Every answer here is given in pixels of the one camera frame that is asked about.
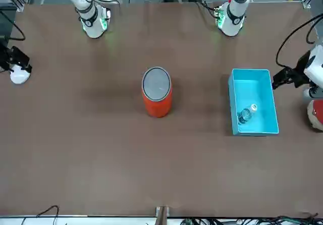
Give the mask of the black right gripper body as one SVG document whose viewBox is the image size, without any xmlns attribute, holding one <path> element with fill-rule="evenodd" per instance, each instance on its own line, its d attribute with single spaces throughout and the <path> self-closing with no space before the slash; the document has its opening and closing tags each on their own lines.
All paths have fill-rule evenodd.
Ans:
<svg viewBox="0 0 323 225">
<path fill-rule="evenodd" d="M 1 69 L 3 70 L 12 70 L 10 58 L 12 57 L 12 52 L 14 51 L 15 46 L 8 48 L 1 42 Z"/>
</svg>

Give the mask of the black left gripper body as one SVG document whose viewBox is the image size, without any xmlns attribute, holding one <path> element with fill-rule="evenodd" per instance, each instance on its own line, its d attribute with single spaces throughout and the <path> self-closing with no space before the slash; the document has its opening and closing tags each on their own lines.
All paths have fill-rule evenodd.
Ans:
<svg viewBox="0 0 323 225">
<path fill-rule="evenodd" d="M 309 78 L 304 74 L 304 68 L 287 68 L 287 84 L 294 84 L 295 88 L 309 84 Z"/>
</svg>

